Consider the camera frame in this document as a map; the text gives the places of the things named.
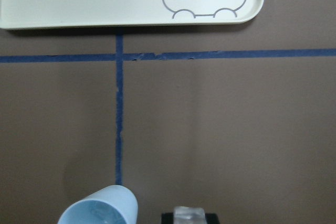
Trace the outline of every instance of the cup opening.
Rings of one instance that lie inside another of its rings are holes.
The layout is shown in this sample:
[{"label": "cup opening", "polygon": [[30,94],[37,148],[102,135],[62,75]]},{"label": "cup opening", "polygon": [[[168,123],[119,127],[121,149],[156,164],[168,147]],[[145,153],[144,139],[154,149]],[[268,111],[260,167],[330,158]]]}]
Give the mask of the cup opening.
[{"label": "cup opening", "polygon": [[111,205],[88,199],[70,206],[58,224],[126,224],[126,221]]}]

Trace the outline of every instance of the light blue cup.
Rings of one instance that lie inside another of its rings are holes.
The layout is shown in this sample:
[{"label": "light blue cup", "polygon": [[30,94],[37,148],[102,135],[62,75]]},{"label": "light blue cup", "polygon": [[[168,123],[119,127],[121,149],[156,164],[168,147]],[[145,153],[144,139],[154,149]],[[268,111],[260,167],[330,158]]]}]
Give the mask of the light blue cup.
[{"label": "light blue cup", "polygon": [[108,186],[72,204],[58,224],[136,224],[138,202],[123,186]]}]

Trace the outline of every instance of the plastic cup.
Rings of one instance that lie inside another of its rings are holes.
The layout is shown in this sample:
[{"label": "plastic cup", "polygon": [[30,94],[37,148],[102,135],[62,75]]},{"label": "plastic cup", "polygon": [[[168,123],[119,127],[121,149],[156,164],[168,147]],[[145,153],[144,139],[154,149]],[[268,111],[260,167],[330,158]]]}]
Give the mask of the plastic cup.
[{"label": "plastic cup", "polygon": [[68,207],[58,224],[136,224],[138,202],[123,186],[108,186]]}]

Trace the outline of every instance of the cartoon paw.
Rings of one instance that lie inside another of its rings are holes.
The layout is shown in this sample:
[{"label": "cartoon paw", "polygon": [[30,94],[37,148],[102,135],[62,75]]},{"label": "cartoon paw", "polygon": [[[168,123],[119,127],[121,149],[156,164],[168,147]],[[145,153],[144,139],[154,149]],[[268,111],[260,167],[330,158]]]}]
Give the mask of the cartoon paw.
[{"label": "cartoon paw", "polygon": [[196,18],[195,14],[191,10],[178,10],[174,13],[173,19],[190,19],[190,18]]},{"label": "cartoon paw", "polygon": [[218,10],[214,14],[214,18],[219,18],[219,19],[234,19],[236,17],[237,17],[236,12],[234,12],[233,10],[229,10],[229,9]]}]

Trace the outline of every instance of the clear plastic object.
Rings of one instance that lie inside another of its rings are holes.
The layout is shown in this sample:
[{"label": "clear plastic object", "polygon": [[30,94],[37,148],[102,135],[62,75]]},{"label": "clear plastic object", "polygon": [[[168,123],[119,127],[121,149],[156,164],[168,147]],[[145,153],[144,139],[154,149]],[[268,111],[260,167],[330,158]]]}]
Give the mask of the clear plastic object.
[{"label": "clear plastic object", "polygon": [[175,207],[174,224],[207,224],[203,208]]}]

